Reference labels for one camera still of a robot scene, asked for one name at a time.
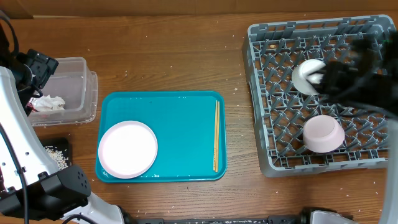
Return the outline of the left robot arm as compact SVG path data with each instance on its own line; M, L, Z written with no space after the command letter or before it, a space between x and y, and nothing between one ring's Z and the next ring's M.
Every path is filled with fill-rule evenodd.
M25 223L134 223L91 191L80 166L60 169L44 149L28 119L29 101L43 95L58 61L33 49L21 53L16 37L13 43L11 50L1 32L1 214Z

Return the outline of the large pink round plate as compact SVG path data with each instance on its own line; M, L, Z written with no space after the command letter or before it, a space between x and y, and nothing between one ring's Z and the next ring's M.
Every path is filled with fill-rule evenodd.
M102 168L119 179L132 179L145 173L155 162L157 138L146 124L122 121L110 127L98 145Z

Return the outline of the small white round plate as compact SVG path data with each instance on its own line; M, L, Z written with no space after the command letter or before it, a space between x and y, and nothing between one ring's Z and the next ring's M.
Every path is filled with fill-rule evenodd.
M345 132L331 116L318 115L303 126L304 145L312 152L328 153L339 148L345 140Z

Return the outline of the white rice pile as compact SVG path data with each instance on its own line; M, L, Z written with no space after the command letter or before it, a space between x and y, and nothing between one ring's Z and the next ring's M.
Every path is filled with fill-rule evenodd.
M60 170L66 169L70 166L69 156L67 155L68 151L66 149L59 149L56 146L45 146L44 149L56 162Z

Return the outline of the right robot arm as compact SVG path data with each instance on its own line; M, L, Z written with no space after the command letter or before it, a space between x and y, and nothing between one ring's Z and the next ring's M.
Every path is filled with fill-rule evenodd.
M294 87L306 95L325 95L327 103L380 113L387 117L390 147L386 195L380 223L397 223L397 32L374 45L374 37L355 39L354 64L310 59L293 72Z

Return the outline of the white paper napkin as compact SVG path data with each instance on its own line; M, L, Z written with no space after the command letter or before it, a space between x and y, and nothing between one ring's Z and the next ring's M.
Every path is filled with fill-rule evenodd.
M37 112L64 110L65 106L63 98L59 96L52 98L50 95L34 98L30 103Z

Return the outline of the red snack wrapper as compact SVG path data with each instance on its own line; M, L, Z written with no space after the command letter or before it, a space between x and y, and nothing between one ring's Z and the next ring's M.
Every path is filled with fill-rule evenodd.
M37 110L34 108L34 106L33 106L32 103L28 103L28 104L27 104L27 107L28 107L28 109L30 109L31 111L37 112Z

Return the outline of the white upside-down bowl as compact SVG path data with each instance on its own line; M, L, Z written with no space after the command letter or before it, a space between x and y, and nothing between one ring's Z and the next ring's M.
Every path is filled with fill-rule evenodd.
M304 95L318 95L319 92L313 84L320 84L323 74L320 70L326 66L324 62L317 59L310 59L302 62L292 72L292 83L294 88Z

